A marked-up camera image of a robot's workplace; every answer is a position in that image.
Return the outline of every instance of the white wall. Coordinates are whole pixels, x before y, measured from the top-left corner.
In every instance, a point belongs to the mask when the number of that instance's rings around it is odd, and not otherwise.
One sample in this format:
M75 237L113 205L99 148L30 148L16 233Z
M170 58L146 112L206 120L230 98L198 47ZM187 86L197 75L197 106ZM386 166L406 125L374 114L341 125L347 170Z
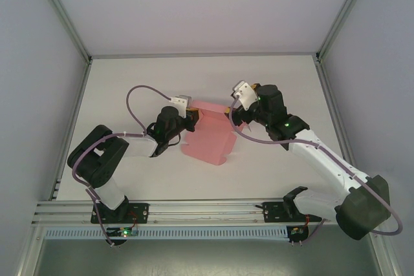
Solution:
M326 59L358 166L389 182L405 229L395 238L414 272L413 0L358 0Z
M84 70L47 0L0 0L0 269L16 272L38 200L48 199Z
M316 52L345 0L62 0L92 55Z

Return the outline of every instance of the gray wall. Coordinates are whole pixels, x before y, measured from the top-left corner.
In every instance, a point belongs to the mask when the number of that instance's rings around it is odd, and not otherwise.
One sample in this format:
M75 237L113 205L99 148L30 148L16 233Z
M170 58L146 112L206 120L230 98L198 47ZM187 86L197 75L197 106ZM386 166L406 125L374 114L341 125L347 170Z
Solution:
M406 275L414 272L413 0L358 0L327 56L357 165L389 182L403 219L393 238Z
M0 0L0 267L16 271L48 198L85 62L47 0Z

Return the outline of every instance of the red wire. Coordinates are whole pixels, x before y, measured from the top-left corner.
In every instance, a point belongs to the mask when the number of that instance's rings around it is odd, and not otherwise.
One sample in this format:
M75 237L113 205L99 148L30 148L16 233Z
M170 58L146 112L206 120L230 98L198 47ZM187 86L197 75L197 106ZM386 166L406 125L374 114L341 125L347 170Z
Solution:
M130 227L131 230L135 227L136 224L136 220L138 219L138 216L136 214L134 214L132 211L129 213L129 215L134 216L135 220L134 220L134 224Z
M306 215L306 222L305 222L305 225L303 226L303 229L305 229L308 226L309 221L310 221L309 215Z

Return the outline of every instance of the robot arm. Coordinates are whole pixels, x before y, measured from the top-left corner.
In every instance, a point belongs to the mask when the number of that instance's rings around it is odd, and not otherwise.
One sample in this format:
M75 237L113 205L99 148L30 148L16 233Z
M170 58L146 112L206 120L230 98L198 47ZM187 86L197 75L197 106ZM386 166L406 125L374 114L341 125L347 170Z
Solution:
M275 85L249 86L241 81L233 90L232 96L242 104L232 111L236 125L255 121L265 126L271 140L282 141L281 145L287 151L304 159L338 194L337 197L321 195L306 187L298 187L283 198L285 211L290 216L301 213L335 220L347 235L356 240L391 216L354 177L389 204L387 182L379 175L370 178L348 164L331 151L301 118L288 114L282 94ZM342 166L352 175L348 175Z
M112 177L127 148L132 147L135 156L156 157L170 146L169 142L174 137L180 137L183 130L194 131L199 112L189 108L190 100L186 96L172 98L174 107L162 108L157 121L147 128L147 134L143 137L121 138L106 126L98 125L69 155L67 164L70 168L83 156L76 167L76 174L93 189L111 218L121 221L128 213L129 201ZM110 138L85 154L91 146L107 136Z

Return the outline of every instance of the black mounting bracket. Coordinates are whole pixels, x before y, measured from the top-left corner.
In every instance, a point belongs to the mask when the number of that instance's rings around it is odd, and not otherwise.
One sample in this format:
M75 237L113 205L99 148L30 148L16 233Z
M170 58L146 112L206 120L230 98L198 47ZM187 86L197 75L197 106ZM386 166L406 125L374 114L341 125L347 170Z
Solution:
M102 203L97 203L96 205L98 206L98 211L103 224L134 224L134 222L136 224L146 224L148 221L149 204L147 203L130 202L128 204L125 216L122 218L122 220L119 220L119 218L114 217L113 211L111 211ZM99 223L95 207L93 207L91 223Z
M283 207L283 202L264 202L263 205L263 218L266 223L275 222L303 222L306 221L306 216L301 213L292 215L291 217ZM321 222L322 218L309 215L309 222Z

